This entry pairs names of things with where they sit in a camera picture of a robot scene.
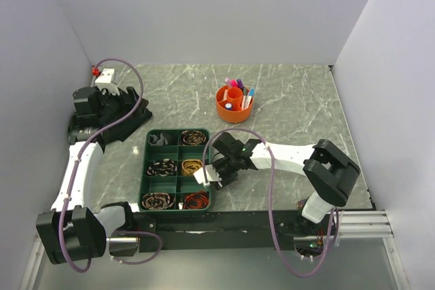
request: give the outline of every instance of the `marble table surface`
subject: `marble table surface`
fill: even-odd
[[[136,75],[123,66],[119,87],[134,86]],[[241,78],[254,87],[256,97],[251,117],[238,124],[259,132],[271,143],[307,145],[329,139],[357,163],[355,147],[338,98],[332,74],[326,65],[138,65],[144,98],[153,118],[125,142],[106,147],[94,175],[90,207],[110,202],[137,203],[141,182],[145,136],[154,128],[207,128],[211,133],[234,126],[215,111],[215,92],[224,78]],[[243,142],[249,135],[233,132]],[[214,191],[210,211],[263,211],[267,209],[269,170],[241,171],[239,180]],[[313,187],[306,177],[276,171],[274,209],[295,209]],[[346,206],[371,209],[370,194],[360,175]]]

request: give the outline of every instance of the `cable clip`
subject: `cable clip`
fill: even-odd
[[[98,67],[95,67],[95,66],[92,66],[92,74],[95,76],[95,77],[98,77],[99,75],[100,75],[100,69],[98,68]]]

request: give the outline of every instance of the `orange cup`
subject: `orange cup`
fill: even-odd
[[[228,90],[226,100],[224,100],[225,90]],[[252,107],[254,106],[254,98],[252,98],[249,107],[245,110],[241,108],[242,100],[243,92],[240,88],[229,88],[225,85],[216,92],[217,114],[226,122],[232,122],[233,124],[244,122],[251,115]],[[227,103],[231,103],[232,110],[225,109]]]

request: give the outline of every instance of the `marker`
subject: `marker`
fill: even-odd
[[[246,96],[247,96],[247,88],[243,88],[243,100],[242,100],[242,105],[241,105],[242,110],[244,110],[244,108],[245,108]]]
[[[231,81],[230,81],[230,79],[228,77],[225,77],[225,83],[226,83],[226,85],[228,85],[229,88],[232,87]]]
[[[241,90],[243,90],[243,83],[241,79],[237,80],[237,87],[240,88]]]
[[[252,88],[249,91],[249,94],[246,96],[246,101],[245,101],[245,106],[244,109],[247,109],[249,107],[249,105],[251,104],[251,99],[254,96],[254,89]]]

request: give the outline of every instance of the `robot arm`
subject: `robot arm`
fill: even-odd
[[[314,224],[320,223],[334,206],[345,206],[360,168],[334,143],[320,140],[316,145],[291,146],[268,143],[275,156],[275,168],[306,176],[315,192],[302,208],[302,217]],[[221,189],[237,179],[239,170],[271,168],[271,156],[259,140],[246,144],[229,133],[220,135],[213,147],[224,157],[195,172],[198,183]]]
[[[125,92],[117,87],[117,83],[118,77],[114,70],[103,69],[95,80],[95,87],[80,88],[73,93],[75,113],[68,128],[70,147],[67,169],[51,211],[39,214],[36,221],[38,234],[53,264],[66,262],[60,249],[58,226],[79,150],[98,129],[124,116],[138,101],[139,95],[134,88],[127,88]],[[90,184],[106,144],[124,141],[152,117],[147,105],[148,101],[141,99],[132,116],[101,134],[95,142],[87,146],[82,155],[63,226],[65,246],[73,261],[102,256],[106,249],[107,236],[118,228],[129,230],[133,227],[133,213],[127,202],[103,206],[94,215],[88,208]]]

